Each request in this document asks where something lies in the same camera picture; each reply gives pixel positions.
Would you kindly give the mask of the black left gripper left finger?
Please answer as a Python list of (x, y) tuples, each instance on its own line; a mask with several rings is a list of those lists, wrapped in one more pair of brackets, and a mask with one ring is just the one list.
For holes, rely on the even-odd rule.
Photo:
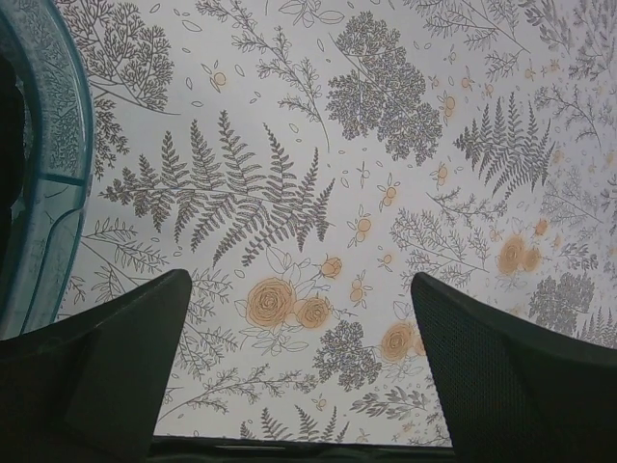
[(191, 292), (175, 269), (2, 340), (2, 461), (145, 461)]

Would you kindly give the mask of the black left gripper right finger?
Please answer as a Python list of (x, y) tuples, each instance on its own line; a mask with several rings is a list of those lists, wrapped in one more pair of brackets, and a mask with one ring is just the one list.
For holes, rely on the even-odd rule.
[(616, 352), (414, 275), (416, 322), (459, 462), (613, 462)]

